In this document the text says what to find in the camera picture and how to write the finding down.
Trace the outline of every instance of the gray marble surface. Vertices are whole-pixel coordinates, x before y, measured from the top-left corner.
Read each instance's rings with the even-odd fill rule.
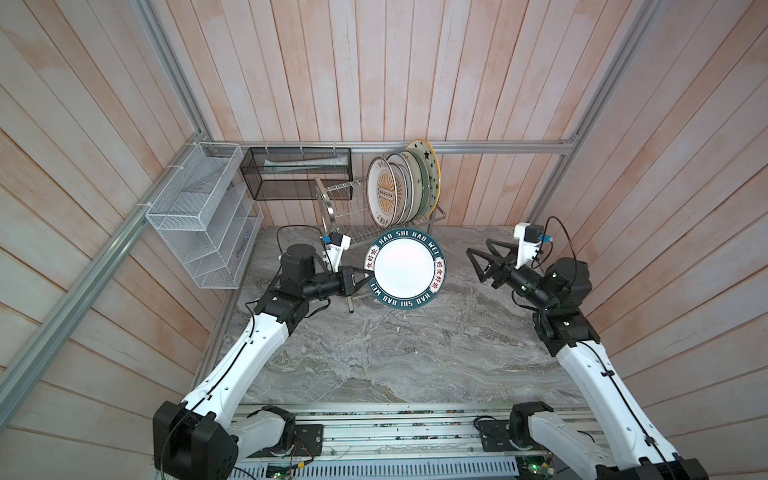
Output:
[[[276,228],[259,232],[220,357],[248,320],[244,303],[263,293],[279,266]],[[480,284],[465,251],[485,239],[511,240],[512,228],[435,227],[445,251],[446,283],[429,304],[395,310],[367,297],[334,297],[329,309],[305,319],[278,349],[243,399],[258,403],[310,402],[583,402],[568,374],[536,337],[530,312],[511,290]],[[319,234],[280,232],[285,249]],[[362,266],[365,247],[342,264]],[[315,302],[311,309],[322,303]]]

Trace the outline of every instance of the plate with yellow rim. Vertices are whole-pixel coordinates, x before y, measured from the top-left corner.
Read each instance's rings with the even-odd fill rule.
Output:
[[[437,206],[437,200],[440,198],[440,163],[437,159],[435,151],[432,149],[432,145],[427,143],[425,140],[414,140],[406,148],[406,150],[411,149],[419,151],[423,157],[424,165],[427,169],[429,185],[425,183],[425,187],[429,189],[429,197],[423,215],[419,216],[428,217],[432,214],[433,210]]]
[[[387,228],[395,221],[397,210],[397,186],[392,166],[381,157],[376,157],[368,167],[368,208],[373,221]]]

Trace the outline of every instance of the patterned plate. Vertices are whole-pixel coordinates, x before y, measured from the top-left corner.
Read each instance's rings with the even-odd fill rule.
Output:
[[[381,157],[374,158],[368,167],[368,207],[376,225],[383,228],[392,225],[397,209],[395,174]]]
[[[416,218],[416,214],[419,213],[419,208],[422,206],[422,198],[425,192],[429,192],[429,190],[424,189],[424,180],[422,180],[422,170],[423,175],[427,176],[427,169],[426,167],[422,166],[422,164],[419,163],[418,160],[416,160],[416,157],[414,154],[412,154],[409,151],[402,151],[400,152],[400,155],[406,159],[406,164],[408,165],[408,168],[411,172],[411,187],[412,187],[412,202],[411,202],[411,211],[406,216],[406,222],[409,222]]]
[[[381,235],[363,264],[376,278],[368,283],[379,302],[412,310],[432,301],[445,282],[445,255],[437,242],[418,230],[400,227]]]
[[[397,193],[397,207],[395,208],[395,218],[392,225],[397,225],[402,221],[403,216],[408,210],[408,194],[406,192],[406,174],[398,164],[389,164],[392,173],[395,174],[395,192]]]
[[[435,151],[432,149],[432,145],[426,141],[414,140],[408,145],[406,150],[412,148],[421,152],[424,157],[424,164],[427,167],[427,174],[429,175],[429,202],[423,214],[424,217],[428,217],[432,214],[432,211],[437,206],[437,200],[440,198],[440,163],[437,160]]]
[[[411,166],[401,154],[391,154],[386,160],[390,165],[397,165],[402,171],[403,177],[406,179],[406,201],[403,204],[402,215],[395,223],[403,223],[408,220],[408,215],[411,213],[411,207],[413,205],[413,173],[411,172]]]
[[[429,207],[429,172],[427,171],[426,160],[422,152],[415,148],[410,148],[407,151],[416,159],[422,171],[422,204],[419,207],[419,211],[416,212],[416,217],[421,218],[424,217]]]

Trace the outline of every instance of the ventilation grille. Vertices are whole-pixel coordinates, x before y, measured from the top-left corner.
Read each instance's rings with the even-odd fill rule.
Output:
[[[242,462],[238,466],[256,478],[266,478],[265,462]],[[328,460],[315,461],[296,472],[297,478],[318,480],[392,477],[476,478],[519,475],[514,457],[424,458],[410,460]],[[230,478],[249,478],[233,470]]]

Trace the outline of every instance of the wooden wall panel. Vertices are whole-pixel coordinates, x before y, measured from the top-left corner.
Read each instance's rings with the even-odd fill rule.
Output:
[[[1,370],[193,133],[145,35],[120,0],[0,3]],[[220,308],[147,232],[0,435],[0,477],[147,472]]]
[[[670,3],[541,219],[588,262],[627,386],[713,478],[768,475],[766,28],[765,2]]]
[[[227,141],[569,137],[642,3],[154,1],[211,131]],[[712,1],[687,8],[701,16]],[[441,165],[444,223],[504,225],[528,215],[554,161],[467,154]],[[265,204],[275,224],[318,222],[309,202]]]

